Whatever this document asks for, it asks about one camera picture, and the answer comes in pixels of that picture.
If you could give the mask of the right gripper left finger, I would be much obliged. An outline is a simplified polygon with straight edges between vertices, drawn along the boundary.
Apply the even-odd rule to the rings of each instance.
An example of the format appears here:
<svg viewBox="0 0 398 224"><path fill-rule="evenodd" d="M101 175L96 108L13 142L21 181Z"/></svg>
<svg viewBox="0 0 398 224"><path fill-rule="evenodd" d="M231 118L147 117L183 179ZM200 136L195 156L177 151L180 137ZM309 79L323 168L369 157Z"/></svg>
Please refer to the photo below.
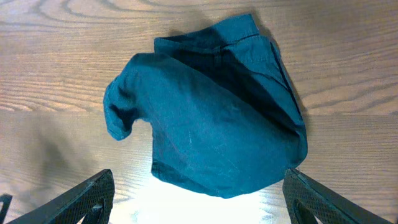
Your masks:
<svg viewBox="0 0 398 224"><path fill-rule="evenodd" d="M104 169L11 223L108 224L114 194L113 173Z"/></svg>

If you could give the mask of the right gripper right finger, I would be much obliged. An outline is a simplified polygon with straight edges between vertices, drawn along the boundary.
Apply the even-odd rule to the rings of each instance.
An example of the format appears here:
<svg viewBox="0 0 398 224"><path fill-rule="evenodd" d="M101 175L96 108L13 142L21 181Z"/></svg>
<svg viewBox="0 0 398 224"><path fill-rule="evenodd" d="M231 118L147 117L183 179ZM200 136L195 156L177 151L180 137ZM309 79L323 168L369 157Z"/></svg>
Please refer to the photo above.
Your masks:
<svg viewBox="0 0 398 224"><path fill-rule="evenodd" d="M286 170L282 191L293 224L392 224L297 169Z"/></svg>

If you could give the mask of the navy blue shorts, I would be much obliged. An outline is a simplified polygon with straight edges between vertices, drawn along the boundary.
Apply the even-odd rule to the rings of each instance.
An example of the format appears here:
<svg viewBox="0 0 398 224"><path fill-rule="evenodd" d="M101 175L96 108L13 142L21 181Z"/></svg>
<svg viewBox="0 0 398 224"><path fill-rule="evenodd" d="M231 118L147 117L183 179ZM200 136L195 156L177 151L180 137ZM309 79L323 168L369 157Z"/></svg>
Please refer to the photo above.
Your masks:
<svg viewBox="0 0 398 224"><path fill-rule="evenodd" d="M103 106L116 140L149 122L153 176L201 194L261 190L308 153L280 53L250 14L156 38L107 86Z"/></svg>

